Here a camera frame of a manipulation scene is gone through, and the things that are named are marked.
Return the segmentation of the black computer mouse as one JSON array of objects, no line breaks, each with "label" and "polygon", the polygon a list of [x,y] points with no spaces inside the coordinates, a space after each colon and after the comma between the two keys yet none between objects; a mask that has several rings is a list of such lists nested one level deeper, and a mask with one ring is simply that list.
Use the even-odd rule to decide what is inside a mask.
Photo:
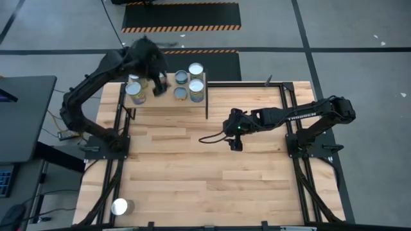
[{"label": "black computer mouse", "polygon": [[10,207],[0,221],[0,226],[12,225],[20,222],[20,220],[23,219],[25,212],[26,206],[23,204],[18,204]]}]

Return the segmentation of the dark screen with blue glow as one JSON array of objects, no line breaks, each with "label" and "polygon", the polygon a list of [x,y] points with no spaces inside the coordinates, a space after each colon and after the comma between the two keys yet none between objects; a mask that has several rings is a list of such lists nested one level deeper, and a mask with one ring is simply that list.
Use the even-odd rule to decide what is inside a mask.
[{"label": "dark screen with blue glow", "polygon": [[18,98],[14,95],[8,93],[7,91],[0,89],[0,103],[7,102],[7,103],[15,103],[18,102]]}]

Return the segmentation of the wooden shelf with black legs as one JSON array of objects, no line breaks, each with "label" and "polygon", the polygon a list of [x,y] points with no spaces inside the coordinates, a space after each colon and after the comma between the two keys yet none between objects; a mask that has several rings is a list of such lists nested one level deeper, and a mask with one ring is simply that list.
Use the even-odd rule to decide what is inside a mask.
[{"label": "wooden shelf with black legs", "polygon": [[[175,73],[168,73],[167,81],[170,84],[170,86],[168,87],[168,90],[161,96],[154,96],[153,88],[155,87],[155,85],[153,81],[149,81],[147,88],[143,89],[143,92],[146,96],[146,101],[141,105],[135,105],[130,99],[130,96],[126,93],[124,106],[126,108],[160,108],[160,109],[177,108],[181,110],[183,108],[200,108],[204,111],[205,118],[206,119],[208,118],[208,96],[207,96],[207,82],[206,82],[205,76],[202,80],[205,85],[204,100],[199,103],[195,103],[190,100],[189,83],[191,80],[190,80],[189,73],[188,73],[188,81],[186,84],[179,85],[178,83],[176,83]],[[184,87],[187,90],[188,96],[186,100],[177,101],[174,98],[173,91],[175,90],[176,87]]]}]

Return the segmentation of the short teal can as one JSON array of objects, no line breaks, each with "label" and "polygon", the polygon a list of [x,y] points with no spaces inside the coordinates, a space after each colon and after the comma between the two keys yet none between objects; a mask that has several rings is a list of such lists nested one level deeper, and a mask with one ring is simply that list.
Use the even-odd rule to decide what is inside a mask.
[{"label": "short teal can", "polygon": [[188,81],[188,73],[184,70],[179,70],[175,73],[175,81],[179,85],[186,84]]}]

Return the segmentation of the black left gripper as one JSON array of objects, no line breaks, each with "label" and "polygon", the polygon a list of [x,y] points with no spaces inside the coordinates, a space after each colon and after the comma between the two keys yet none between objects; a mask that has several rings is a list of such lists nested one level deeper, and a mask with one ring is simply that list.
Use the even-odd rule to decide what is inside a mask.
[{"label": "black left gripper", "polygon": [[138,76],[154,79],[153,94],[160,96],[169,87],[168,83],[161,83],[160,74],[166,76],[168,64],[164,54],[158,46],[147,37],[134,41],[127,51],[127,63],[131,64],[131,73]]}]

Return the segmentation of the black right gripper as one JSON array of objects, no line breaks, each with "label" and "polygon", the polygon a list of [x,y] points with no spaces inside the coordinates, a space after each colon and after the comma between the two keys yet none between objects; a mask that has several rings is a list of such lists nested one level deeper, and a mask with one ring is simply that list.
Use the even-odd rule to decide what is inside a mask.
[{"label": "black right gripper", "polygon": [[231,109],[228,119],[224,121],[224,134],[235,135],[233,139],[228,139],[231,151],[242,151],[240,135],[254,133],[256,130],[252,117],[240,109]]}]

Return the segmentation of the black hazard-striped floor mat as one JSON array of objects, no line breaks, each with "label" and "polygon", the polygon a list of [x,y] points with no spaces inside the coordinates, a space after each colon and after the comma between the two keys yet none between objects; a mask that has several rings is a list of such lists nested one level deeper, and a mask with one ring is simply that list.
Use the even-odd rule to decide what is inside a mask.
[{"label": "black hazard-striped floor mat", "polygon": [[209,81],[242,81],[239,52],[235,49],[163,49],[168,73],[188,71],[193,63],[205,68]]},{"label": "black hazard-striped floor mat", "polygon": [[233,31],[241,29],[236,2],[129,3],[125,8],[122,33],[182,31]]}]

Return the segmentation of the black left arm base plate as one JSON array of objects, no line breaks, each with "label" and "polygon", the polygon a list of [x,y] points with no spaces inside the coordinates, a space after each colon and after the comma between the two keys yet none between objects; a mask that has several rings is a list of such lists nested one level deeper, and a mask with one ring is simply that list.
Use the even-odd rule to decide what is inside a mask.
[{"label": "black left arm base plate", "polygon": [[84,149],[84,159],[94,160],[124,160],[128,157],[130,136],[123,136],[123,146],[121,151],[112,151],[109,146],[101,139],[90,136],[87,145]]}]

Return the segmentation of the green circuit board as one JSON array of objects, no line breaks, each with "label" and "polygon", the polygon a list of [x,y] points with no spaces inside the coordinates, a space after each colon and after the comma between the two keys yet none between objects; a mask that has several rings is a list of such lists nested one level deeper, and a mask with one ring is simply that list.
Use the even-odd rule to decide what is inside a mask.
[{"label": "green circuit board", "polygon": [[74,132],[71,130],[64,130],[57,133],[57,137],[60,141],[65,141],[69,139],[74,139],[80,137],[81,135],[78,132]]}]

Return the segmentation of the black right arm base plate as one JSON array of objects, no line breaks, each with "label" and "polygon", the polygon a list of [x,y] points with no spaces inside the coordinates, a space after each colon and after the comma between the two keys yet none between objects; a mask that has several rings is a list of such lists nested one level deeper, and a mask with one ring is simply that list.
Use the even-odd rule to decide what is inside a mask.
[{"label": "black right arm base plate", "polygon": [[300,143],[296,134],[286,135],[286,146],[291,158],[331,157],[344,148],[336,144],[332,136],[322,133],[313,142]]}]

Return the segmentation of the black desk leg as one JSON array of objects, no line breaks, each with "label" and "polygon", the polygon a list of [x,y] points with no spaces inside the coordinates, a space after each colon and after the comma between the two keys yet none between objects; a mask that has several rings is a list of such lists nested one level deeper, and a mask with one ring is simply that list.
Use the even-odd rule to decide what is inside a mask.
[{"label": "black desk leg", "polygon": [[38,141],[33,156],[66,169],[70,169],[78,173],[84,173],[85,163],[83,159],[60,151],[54,146],[49,146]]}]

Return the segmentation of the tall teal Cherries can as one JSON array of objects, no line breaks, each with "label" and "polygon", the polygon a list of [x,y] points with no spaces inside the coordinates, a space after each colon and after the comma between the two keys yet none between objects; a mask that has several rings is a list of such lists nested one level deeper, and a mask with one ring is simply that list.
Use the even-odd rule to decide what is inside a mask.
[{"label": "tall teal Cherries can", "polygon": [[205,85],[202,80],[194,79],[189,83],[190,100],[199,103],[204,100]]}]

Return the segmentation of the tall cream Peach can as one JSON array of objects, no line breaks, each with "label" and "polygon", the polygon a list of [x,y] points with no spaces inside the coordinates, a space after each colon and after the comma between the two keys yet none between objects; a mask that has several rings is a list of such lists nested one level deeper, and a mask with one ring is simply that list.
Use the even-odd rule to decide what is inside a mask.
[{"label": "tall cream Peach can", "polygon": [[142,86],[138,82],[128,83],[125,87],[126,93],[135,105],[141,105],[146,101]]}]

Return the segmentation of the short yellow green can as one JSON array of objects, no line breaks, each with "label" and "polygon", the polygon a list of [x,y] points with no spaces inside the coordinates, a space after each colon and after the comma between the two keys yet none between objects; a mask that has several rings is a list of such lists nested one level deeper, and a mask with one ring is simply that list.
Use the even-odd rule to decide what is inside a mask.
[{"label": "short yellow green can", "polygon": [[184,101],[187,99],[187,96],[188,96],[187,90],[184,87],[176,87],[173,93],[174,93],[174,98],[177,101]]}]

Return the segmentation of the tall can yellow-green label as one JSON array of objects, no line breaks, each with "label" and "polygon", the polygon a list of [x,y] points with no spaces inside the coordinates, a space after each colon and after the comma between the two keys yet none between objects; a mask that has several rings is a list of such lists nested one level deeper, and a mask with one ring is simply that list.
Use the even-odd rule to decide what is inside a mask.
[{"label": "tall can yellow-green label", "polygon": [[148,80],[146,78],[141,78],[141,77],[139,77],[137,75],[134,75],[134,74],[129,74],[128,77],[129,77],[130,82],[139,83],[142,89],[147,88]]}]

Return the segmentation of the black aluminium table frame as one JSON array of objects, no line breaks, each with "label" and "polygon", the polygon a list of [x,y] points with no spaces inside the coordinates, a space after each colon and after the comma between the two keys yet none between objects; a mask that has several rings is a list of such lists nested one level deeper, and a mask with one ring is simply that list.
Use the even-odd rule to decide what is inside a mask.
[{"label": "black aluminium table frame", "polygon": [[306,81],[293,92],[261,83],[214,82],[209,106],[139,108],[130,122],[130,153],[119,195],[135,203],[117,227],[240,227],[304,222],[287,126],[242,138],[243,151],[226,142],[202,144],[218,133],[232,108],[281,107],[312,102]]}]

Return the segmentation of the black keyboard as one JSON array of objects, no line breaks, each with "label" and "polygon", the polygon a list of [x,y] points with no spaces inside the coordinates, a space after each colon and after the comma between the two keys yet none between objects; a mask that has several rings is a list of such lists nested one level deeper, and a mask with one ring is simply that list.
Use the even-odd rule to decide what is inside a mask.
[{"label": "black keyboard", "polygon": [[12,188],[14,165],[0,164],[0,198],[7,198]]}]

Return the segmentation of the dark grey desk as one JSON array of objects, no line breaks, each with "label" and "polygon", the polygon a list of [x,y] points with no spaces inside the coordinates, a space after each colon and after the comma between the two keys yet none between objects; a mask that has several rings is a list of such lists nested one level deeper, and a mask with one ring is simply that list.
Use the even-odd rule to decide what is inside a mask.
[{"label": "dark grey desk", "polygon": [[56,76],[0,79],[0,90],[17,98],[0,103],[0,162],[32,159],[56,82]]}]

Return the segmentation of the grey keyboard tray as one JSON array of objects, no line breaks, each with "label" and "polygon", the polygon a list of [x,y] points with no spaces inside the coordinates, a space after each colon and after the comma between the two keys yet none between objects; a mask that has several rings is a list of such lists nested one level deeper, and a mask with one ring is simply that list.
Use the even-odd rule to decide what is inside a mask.
[{"label": "grey keyboard tray", "polygon": [[0,198],[0,221],[9,208],[22,203],[26,206],[23,218],[26,219],[31,216],[35,201],[34,197],[39,188],[43,168],[43,160],[32,160],[20,165],[10,196],[8,198]]}]

